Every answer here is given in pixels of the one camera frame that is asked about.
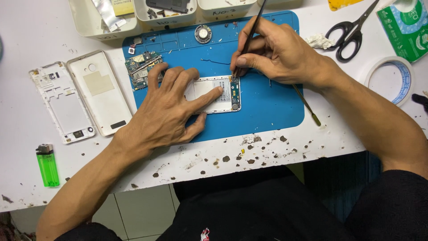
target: forearm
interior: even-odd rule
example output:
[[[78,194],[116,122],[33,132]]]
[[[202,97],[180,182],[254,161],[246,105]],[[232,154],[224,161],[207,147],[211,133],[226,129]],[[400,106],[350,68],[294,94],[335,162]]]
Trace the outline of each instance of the forearm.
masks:
[[[37,225],[38,240],[54,240],[89,220],[130,163],[120,148],[110,144],[86,164],[47,205]]]
[[[428,178],[428,143],[419,125],[404,111],[344,72],[330,75],[323,95],[338,109],[384,171],[401,169]]]

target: blue repair mat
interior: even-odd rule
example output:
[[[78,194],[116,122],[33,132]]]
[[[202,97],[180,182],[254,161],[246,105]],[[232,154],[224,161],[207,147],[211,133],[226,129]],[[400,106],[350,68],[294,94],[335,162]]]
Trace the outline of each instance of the blue repair mat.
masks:
[[[263,14],[262,17],[276,24],[289,24],[299,33],[299,20],[291,11]],[[232,53],[238,47],[238,33],[250,18],[206,24],[212,30],[212,39],[206,44],[201,44],[195,39],[194,33],[198,25],[143,33],[140,35],[143,44],[136,46],[133,55],[128,53],[128,49],[134,43],[134,37],[128,37],[122,43],[123,54],[127,59],[145,51],[155,51],[162,54],[162,59],[169,64],[169,68],[195,67],[199,70],[201,77],[230,75],[229,64]],[[233,24],[234,21],[238,23],[237,27]],[[302,86],[298,85],[298,87],[303,93]],[[147,88],[134,91],[137,107],[141,105],[146,94]],[[305,115],[303,103],[291,85],[272,81],[272,87],[270,87],[269,80],[254,70],[241,77],[241,103],[242,107],[239,111],[209,114],[205,130],[192,142],[295,127],[302,123]],[[191,118],[188,124],[195,119],[196,117]]]

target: masking tape roll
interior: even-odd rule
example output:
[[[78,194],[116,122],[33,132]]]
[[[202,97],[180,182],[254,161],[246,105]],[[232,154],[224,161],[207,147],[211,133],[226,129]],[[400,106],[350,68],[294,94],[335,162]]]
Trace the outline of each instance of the masking tape roll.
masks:
[[[378,62],[376,62],[367,72],[367,74],[361,75],[361,82],[364,82],[364,85],[368,88],[370,83],[370,78],[373,73],[383,64],[390,63],[395,65],[401,73],[402,84],[400,88],[400,92],[397,97],[393,99],[391,102],[397,106],[401,106],[406,100],[410,97],[410,94],[413,91],[412,78],[415,76],[415,72],[410,65],[409,61],[405,60],[402,57],[391,56],[385,57]]]

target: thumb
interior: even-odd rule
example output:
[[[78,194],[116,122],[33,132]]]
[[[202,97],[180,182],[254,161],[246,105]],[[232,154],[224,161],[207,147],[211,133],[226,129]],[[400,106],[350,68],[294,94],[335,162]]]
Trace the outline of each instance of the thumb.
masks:
[[[241,68],[254,68],[266,74],[273,68],[272,60],[258,54],[243,54],[236,60],[236,66]]]

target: green lighter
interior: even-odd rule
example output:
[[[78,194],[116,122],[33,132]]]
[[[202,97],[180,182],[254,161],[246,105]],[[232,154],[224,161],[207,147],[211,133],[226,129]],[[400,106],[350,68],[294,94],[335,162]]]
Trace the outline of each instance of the green lighter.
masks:
[[[41,144],[36,149],[37,160],[39,161],[40,173],[42,174],[45,187],[56,187],[59,185],[58,172],[52,144]]]

